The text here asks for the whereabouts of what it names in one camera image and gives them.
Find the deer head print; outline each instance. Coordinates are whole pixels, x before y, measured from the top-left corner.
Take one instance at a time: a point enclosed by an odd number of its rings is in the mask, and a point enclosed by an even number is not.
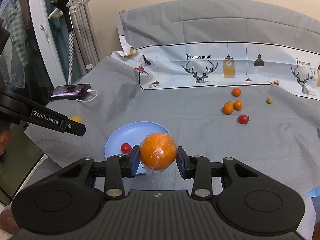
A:
[[[206,67],[207,71],[204,72],[202,76],[199,76],[199,75],[197,74],[197,72],[194,71],[193,67],[192,67],[191,70],[188,69],[188,64],[189,64],[189,63],[190,63],[190,61],[186,64],[186,66],[184,66],[183,64],[181,64],[181,65],[182,65],[182,67],[184,68],[185,71],[187,71],[187,72],[190,73],[190,74],[193,74],[193,77],[196,78],[196,83],[207,83],[207,82],[210,82],[210,81],[205,80],[204,78],[207,78],[208,75],[209,75],[210,73],[212,73],[213,71],[215,71],[215,70],[217,69],[217,67],[218,67],[218,63],[217,63],[217,65],[214,67],[214,65],[210,62],[210,64],[211,64],[210,70],[208,69],[208,67]]]
[[[305,79],[301,80],[300,71],[296,72],[297,67],[299,67],[299,66],[296,66],[294,69],[292,69],[292,67],[291,67],[291,72],[297,78],[297,82],[301,85],[302,93],[305,95],[316,96],[316,92],[307,89],[307,87],[305,86],[305,84],[307,83],[308,80],[313,79],[315,77],[315,72],[312,73],[312,70],[310,68],[311,76],[308,73],[308,76]]]

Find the phone screen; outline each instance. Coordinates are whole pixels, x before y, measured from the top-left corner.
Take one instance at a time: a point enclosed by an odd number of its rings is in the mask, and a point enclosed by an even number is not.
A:
[[[70,96],[80,96],[85,90],[85,85],[68,85],[56,87],[52,91],[50,97],[70,97]]]

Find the teal curtain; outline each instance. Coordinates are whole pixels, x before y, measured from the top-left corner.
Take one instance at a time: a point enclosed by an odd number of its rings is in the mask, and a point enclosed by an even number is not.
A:
[[[47,13],[50,15],[55,9],[54,6],[50,4],[51,0],[45,0],[45,5],[47,8]],[[62,66],[63,74],[68,80],[68,70],[69,70],[69,33],[67,29],[67,24],[64,17],[51,18],[49,19],[49,24],[56,45],[60,63]],[[78,63],[76,61],[76,56],[73,53],[73,70],[72,70],[72,81],[75,82],[81,77]]]

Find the ribbed black surface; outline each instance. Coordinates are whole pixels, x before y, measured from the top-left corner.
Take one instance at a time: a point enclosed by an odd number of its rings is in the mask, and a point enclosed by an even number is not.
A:
[[[21,230],[13,240],[185,240],[249,239],[295,240],[295,233],[252,236],[226,224],[207,201],[197,201],[184,190],[132,190],[127,198],[109,201],[88,225],[74,232],[41,236]]]

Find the crosshair logo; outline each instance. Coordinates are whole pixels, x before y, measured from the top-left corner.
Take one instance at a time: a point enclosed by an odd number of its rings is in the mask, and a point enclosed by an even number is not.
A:
[[[163,196],[163,194],[161,194],[161,193],[157,192],[157,193],[156,193],[156,194],[154,194],[153,196],[154,196],[154,197],[156,197],[156,198],[160,198],[160,197],[162,197],[162,196]]]

